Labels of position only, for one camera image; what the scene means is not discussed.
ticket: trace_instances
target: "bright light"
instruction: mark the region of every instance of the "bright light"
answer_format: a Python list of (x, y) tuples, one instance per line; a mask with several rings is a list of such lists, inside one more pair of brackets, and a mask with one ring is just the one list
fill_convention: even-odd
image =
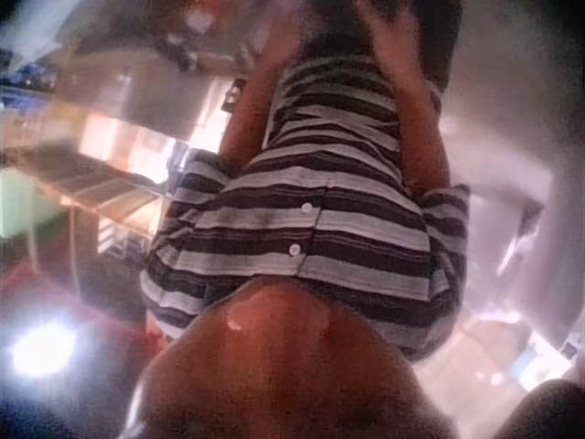
[(492, 375), (492, 378), (490, 379), (490, 384), (494, 387), (499, 386), (503, 382), (504, 382), (504, 375), (502, 375), (501, 373), (495, 373), (494, 375)]
[(64, 369), (75, 346), (75, 334), (57, 322), (29, 332), (13, 347), (16, 371), (43, 377)]

